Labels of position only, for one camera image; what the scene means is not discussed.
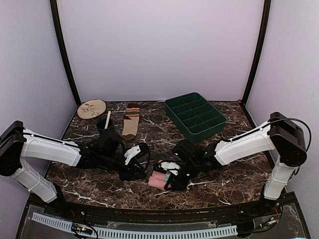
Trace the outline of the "pink patterned sock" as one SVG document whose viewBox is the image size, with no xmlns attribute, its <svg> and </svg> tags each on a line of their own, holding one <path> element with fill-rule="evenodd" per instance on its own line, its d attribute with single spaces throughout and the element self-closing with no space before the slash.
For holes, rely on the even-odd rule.
<svg viewBox="0 0 319 239">
<path fill-rule="evenodd" d="M 148 185 L 162 191 L 165 191 L 164 187 L 170 177 L 171 173 L 160 173 L 153 171 L 152 175 L 149 177 Z"/>
</svg>

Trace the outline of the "green compartment tray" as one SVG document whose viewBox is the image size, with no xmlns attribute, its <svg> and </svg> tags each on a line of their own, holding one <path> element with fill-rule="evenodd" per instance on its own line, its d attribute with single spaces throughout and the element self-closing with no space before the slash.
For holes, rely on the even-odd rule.
<svg viewBox="0 0 319 239">
<path fill-rule="evenodd" d="M 166 115 L 193 143 L 222 132 L 227 122 L 226 117 L 197 92 L 174 97 L 164 103 Z"/>
</svg>

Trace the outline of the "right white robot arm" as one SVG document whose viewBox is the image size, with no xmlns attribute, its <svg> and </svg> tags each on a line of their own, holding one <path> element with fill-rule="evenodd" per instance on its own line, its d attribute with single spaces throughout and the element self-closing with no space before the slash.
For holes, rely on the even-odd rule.
<svg viewBox="0 0 319 239">
<path fill-rule="evenodd" d="M 273 201 L 280 197 L 292 175 L 307 159 L 310 143 L 305 142 L 304 131 L 297 125 L 298 122 L 299 119 L 287 118 L 274 112 L 270 119 L 260 126 L 207 147 L 196 147 L 184 139 L 173 149 L 182 164 L 168 163 L 166 170 L 174 179 L 187 182 L 202 171 L 215 170 L 238 159 L 275 150 L 279 156 L 265 184 L 264 197 L 254 206 L 257 215 L 265 216 L 273 209 Z"/>
</svg>

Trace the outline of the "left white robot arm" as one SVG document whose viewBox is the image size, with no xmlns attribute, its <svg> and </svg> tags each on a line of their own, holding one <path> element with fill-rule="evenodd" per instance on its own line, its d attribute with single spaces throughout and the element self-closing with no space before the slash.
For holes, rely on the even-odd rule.
<svg viewBox="0 0 319 239">
<path fill-rule="evenodd" d="M 63 163 L 80 169 L 103 169 L 118 173 L 122 181 L 146 177 L 147 167 L 139 159 L 150 157 L 146 143 L 125 148 L 122 137 L 107 131 L 86 144 L 62 141 L 36 134 L 15 121 L 0 137 L 0 174 L 20 183 L 36 194 L 59 217 L 70 213 L 59 187 L 44 179 L 25 160 L 27 157 Z"/>
</svg>

